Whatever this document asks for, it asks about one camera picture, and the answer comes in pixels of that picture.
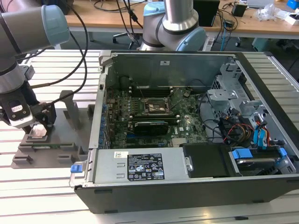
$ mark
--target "blue latch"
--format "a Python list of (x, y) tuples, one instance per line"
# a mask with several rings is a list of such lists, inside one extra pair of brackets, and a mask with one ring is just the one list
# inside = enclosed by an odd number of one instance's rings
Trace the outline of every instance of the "blue latch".
[(82, 165), (72, 165), (71, 166), (71, 173), (72, 174), (77, 174), (77, 173), (82, 173), (82, 169), (83, 169), (83, 166)]
[(284, 156), (287, 155), (287, 153), (286, 153), (286, 151), (285, 151), (284, 148), (280, 148), (280, 149), (279, 149), (279, 153), (281, 154), (281, 157), (284, 157)]
[(233, 151), (234, 159), (252, 158), (252, 154), (249, 148), (237, 148)]
[(266, 149), (266, 146), (263, 145), (263, 138), (265, 137), (265, 135), (266, 135), (266, 131), (261, 129), (260, 138), (258, 139), (257, 145), (259, 147), (262, 147), (262, 149)]

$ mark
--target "floor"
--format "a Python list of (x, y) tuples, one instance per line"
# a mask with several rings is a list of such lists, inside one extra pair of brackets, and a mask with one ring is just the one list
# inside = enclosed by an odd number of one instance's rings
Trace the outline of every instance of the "floor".
[[(75, 38), (79, 42), (81, 48), (85, 48), (85, 35), (83, 32), (73, 32)], [(118, 43), (112, 43), (112, 36), (116, 33), (94, 33), (94, 41), (89, 42), (89, 49), (128, 49), (131, 40), (128, 37), (120, 37), (117, 39)], [(242, 43), (240, 47), (236, 47), (235, 43), (237, 38), (232, 37), (228, 42), (225, 50), (226, 51), (255, 51), (252, 47), (253, 38), (242, 38)], [(299, 56), (299, 51), (295, 48), (291, 48), (288, 50), (284, 50), (281, 47), (276, 45), (278, 40), (271, 40), (269, 52), (271, 52), (279, 62), (288, 70), (290, 65), (294, 62), (294, 60)], [(62, 49), (76, 49), (76, 45), (73, 40), (68, 41), (61, 45)], [(221, 48), (221, 43), (216, 43), (212, 50), (219, 51)], [(299, 79), (299, 60), (294, 64), (290, 73), (293, 77), (298, 80)]]

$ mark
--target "small white object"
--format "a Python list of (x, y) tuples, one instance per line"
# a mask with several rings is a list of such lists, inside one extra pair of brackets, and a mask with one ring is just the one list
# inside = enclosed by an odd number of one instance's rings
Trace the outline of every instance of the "small white object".
[(163, 65), (170, 65), (170, 61), (160, 61), (160, 65), (163, 66)]
[(114, 158), (127, 158), (129, 152), (114, 152)]
[(274, 15), (275, 17), (284, 20), (289, 14), (291, 14), (290, 12), (284, 11), (284, 10), (280, 10), (276, 15)]
[(290, 14), (285, 18), (285, 21), (287, 21), (288, 23), (290, 23), (292, 25), (298, 25), (299, 24), (299, 15), (298, 14)]

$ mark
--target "white box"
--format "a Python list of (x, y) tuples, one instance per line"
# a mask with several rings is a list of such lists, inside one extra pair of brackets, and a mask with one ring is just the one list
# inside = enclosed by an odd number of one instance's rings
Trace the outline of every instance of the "white box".
[(299, 24), (299, 15), (298, 14), (290, 14), (285, 18), (285, 21), (292, 25), (298, 25)]

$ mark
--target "barcode sticker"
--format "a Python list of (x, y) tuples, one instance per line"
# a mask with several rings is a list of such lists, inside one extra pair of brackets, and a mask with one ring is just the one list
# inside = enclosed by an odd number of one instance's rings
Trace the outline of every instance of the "barcode sticker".
[(114, 158), (127, 158), (129, 152), (114, 152)]

